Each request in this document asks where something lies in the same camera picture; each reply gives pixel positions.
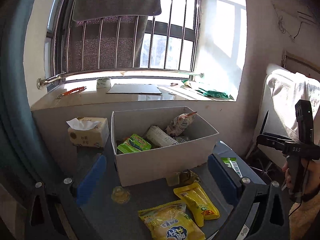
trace yellow snack bag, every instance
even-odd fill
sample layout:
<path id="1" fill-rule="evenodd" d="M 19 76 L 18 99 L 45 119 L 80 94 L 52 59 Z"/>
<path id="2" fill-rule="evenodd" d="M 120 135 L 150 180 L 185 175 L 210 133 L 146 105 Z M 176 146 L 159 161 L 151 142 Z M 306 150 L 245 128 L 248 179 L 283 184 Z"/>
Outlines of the yellow snack bag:
<path id="1" fill-rule="evenodd" d="M 154 240 L 205 240 L 204 233 L 188 217 L 186 203 L 173 201 L 138 211 Z"/>
<path id="2" fill-rule="evenodd" d="M 219 210 L 212 204 L 199 183 L 175 188 L 173 192 L 187 203 L 198 226 L 203 227 L 204 219 L 211 220 L 220 217 Z"/>

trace person's arm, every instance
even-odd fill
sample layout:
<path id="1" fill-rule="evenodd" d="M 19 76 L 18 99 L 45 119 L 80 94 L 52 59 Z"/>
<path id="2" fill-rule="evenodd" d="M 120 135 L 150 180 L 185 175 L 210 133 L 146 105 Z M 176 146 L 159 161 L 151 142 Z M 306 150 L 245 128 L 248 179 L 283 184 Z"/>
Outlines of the person's arm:
<path id="1" fill-rule="evenodd" d="M 306 168 L 308 161 L 305 159 L 301 160 L 302 165 Z M 288 163 L 285 163 L 282 168 L 285 171 L 286 185 L 289 189 L 293 188 L 291 183 L 290 170 L 288 169 Z M 309 180 L 306 185 L 303 194 L 314 193 L 320 185 L 320 163 L 315 163 L 310 161 L 308 165 L 308 170 L 310 171 Z M 297 207 L 298 203 L 295 203 L 290 213 L 292 213 Z M 299 240 L 305 235 L 305 233 L 310 228 L 311 224 L 315 220 L 318 212 L 320 210 L 320 194 L 317 194 L 312 199 L 308 201 L 302 201 L 301 206 L 292 213 L 289 217 L 290 219 L 290 240 Z"/>

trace green snack package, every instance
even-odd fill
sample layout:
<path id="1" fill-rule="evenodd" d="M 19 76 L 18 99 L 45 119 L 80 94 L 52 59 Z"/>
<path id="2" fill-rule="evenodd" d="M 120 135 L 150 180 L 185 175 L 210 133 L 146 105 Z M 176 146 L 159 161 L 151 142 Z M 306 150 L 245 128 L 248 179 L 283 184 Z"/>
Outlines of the green snack package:
<path id="1" fill-rule="evenodd" d="M 233 168 L 235 172 L 242 178 L 241 171 L 237 164 L 237 158 L 221 158 L 221 160 L 229 167 Z"/>
<path id="2" fill-rule="evenodd" d="M 150 150 L 151 144 L 142 139 L 139 135 L 133 134 L 120 144 L 117 149 L 122 153 L 140 152 Z"/>

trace window sill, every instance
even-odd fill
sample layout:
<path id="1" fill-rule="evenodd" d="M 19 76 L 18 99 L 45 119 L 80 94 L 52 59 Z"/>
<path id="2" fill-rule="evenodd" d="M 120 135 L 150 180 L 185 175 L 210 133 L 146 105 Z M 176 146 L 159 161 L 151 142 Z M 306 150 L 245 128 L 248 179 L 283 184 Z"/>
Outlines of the window sill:
<path id="1" fill-rule="evenodd" d="M 104 103 L 119 103 L 119 102 L 136 102 L 136 101 L 171 101 L 171 100 L 199 100 L 199 101 L 226 101 L 221 98 L 208 98 L 202 96 L 199 92 L 192 90 L 188 86 L 184 86 L 180 80 L 172 79 L 143 79 L 143 78 L 129 78 L 129 79 L 112 79 L 111 84 L 155 84 L 162 92 L 161 95 L 146 95 L 146 94 L 106 94 L 106 89 L 97 89 L 96 81 L 80 81 L 65 83 L 59 85 L 48 92 L 44 97 L 38 100 L 31 106 L 31 111 L 63 107 L 63 106 L 79 106 L 91 104 Z M 178 85 L 171 86 L 171 83 L 178 83 Z M 56 96 L 68 90 L 86 86 L 87 89 L 81 93 L 74 93 L 67 95 L 61 99 L 56 99 Z"/>

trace tissue pack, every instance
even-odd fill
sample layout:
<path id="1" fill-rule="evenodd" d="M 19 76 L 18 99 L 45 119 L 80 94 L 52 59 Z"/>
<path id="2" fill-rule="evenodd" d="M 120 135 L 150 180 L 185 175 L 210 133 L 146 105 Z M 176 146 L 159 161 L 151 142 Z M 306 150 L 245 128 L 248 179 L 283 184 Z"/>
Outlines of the tissue pack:
<path id="1" fill-rule="evenodd" d="M 77 117 L 67 122 L 70 141 L 76 146 L 103 148 L 109 137 L 107 118 Z"/>

